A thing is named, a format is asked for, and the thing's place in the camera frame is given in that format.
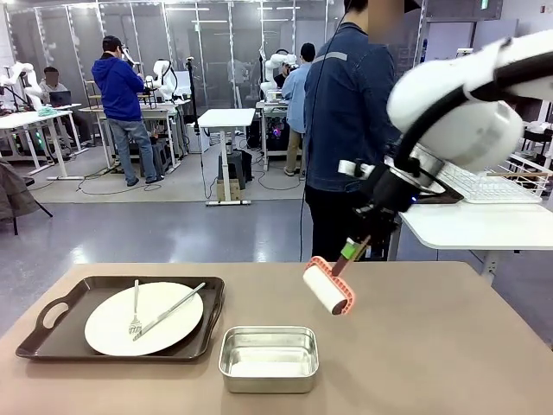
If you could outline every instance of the sneaker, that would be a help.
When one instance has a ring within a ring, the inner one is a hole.
[[[147,180],[146,184],[154,184],[154,183],[160,182],[164,178],[165,178],[165,176],[158,176],[154,180]]]
[[[138,177],[135,177],[135,180],[133,180],[132,182],[127,182],[127,188],[132,188],[137,183],[138,183]]]

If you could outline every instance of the blue jacket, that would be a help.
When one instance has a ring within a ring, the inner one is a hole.
[[[338,173],[340,160],[374,164],[400,137],[386,111],[395,70],[388,48],[369,43],[356,24],[341,24],[329,43],[305,82],[307,184],[349,192],[359,181]]]
[[[305,101],[305,79],[310,68],[310,63],[302,63],[288,75],[283,85],[283,97],[289,101],[286,121],[292,130],[301,134],[305,132],[303,103]]]
[[[137,93],[144,90],[144,81],[127,62],[103,54],[92,66],[94,82],[102,92],[105,116],[122,121],[140,121],[142,113]]]

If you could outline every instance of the laptop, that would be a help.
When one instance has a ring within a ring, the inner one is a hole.
[[[71,105],[71,91],[58,91],[56,93],[50,93],[50,105]]]

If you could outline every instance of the black hair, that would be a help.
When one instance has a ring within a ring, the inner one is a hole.
[[[106,36],[102,41],[102,50],[104,52],[115,52],[118,48],[122,48],[123,43],[115,36]]]
[[[302,50],[300,51],[300,56],[306,62],[312,62],[315,58],[315,45],[313,43],[303,43]]]
[[[360,12],[366,9],[368,4],[369,0],[344,0],[344,12],[347,13],[351,10]]]

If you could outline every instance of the cardboard box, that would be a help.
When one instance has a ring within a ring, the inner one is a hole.
[[[242,195],[240,194],[240,183],[238,179],[231,179],[231,201],[241,201]],[[222,180],[217,181],[217,200],[223,201],[225,199],[225,184]]]

